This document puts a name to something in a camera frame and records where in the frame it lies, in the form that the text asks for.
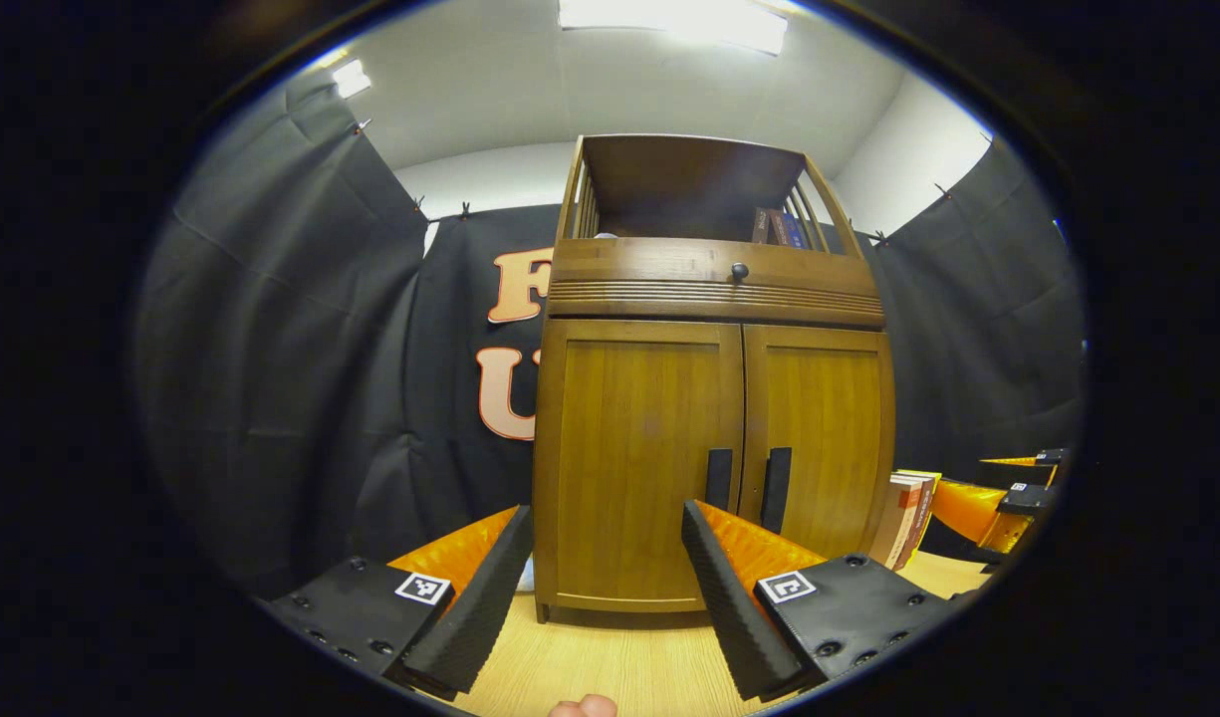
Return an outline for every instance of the wooden cabinet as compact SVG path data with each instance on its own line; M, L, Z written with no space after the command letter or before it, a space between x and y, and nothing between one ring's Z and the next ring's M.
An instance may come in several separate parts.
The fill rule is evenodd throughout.
M843 222L844 254L821 240L800 177ZM755 207L793 207L815 250L750 244ZM870 268L804 155L581 138L536 411L539 621L551 605L704 608L680 523L714 449L733 455L725 508L761 522L770 450L792 449L782 535L828 557L867 550L892 471L882 328Z

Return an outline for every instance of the black handle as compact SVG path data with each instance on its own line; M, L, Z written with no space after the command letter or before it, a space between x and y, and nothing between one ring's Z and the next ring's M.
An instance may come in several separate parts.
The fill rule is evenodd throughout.
M760 526L775 534L782 534L789 484L791 449L775 448L769 452L769 465L765 467L765 496L760 501Z
M730 480L733 476L733 449L714 448L706 452L706 494L703 500L720 510L730 508Z

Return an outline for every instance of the wooden table surface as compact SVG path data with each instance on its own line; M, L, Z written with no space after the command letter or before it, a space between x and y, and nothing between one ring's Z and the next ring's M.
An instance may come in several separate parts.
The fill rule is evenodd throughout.
M980 562L920 552L900 574L950 599L989 576ZM588 693L619 704L620 717L736 717L781 697L743 702L706 612L615 613L551 608L534 618L534 595L517 594L472 694L455 707L482 717L545 717Z

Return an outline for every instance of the orange letter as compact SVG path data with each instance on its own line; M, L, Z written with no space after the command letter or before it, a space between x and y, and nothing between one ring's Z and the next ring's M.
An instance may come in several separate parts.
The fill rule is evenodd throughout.
M538 363L538 351L533 358ZM477 410L481 422L497 434L512 440L534 440L534 417L512 413L512 369L520 362L520 350L478 350L481 390L477 393Z
M503 254L495 259L495 266L499 267L499 304L486 315L488 321L508 323L538 317L539 306L531 301L531 290L547 296L551 278L551 249Z

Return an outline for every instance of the white wall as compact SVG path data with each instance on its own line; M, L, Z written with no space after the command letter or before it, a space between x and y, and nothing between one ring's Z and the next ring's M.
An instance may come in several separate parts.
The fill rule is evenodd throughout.
M989 149L988 128L927 80L908 72L883 117L832 189L855 230L891 235L950 189Z
M891 235L941 196L933 182L950 189L989 148L991 132L950 96L906 73L887 112L831 178L856 230ZM527 144L473 151L396 169L396 178L418 199L423 215L472 212L559 204L570 172L573 141ZM819 221L830 222L817 194L802 182ZM437 233L428 226L425 251Z

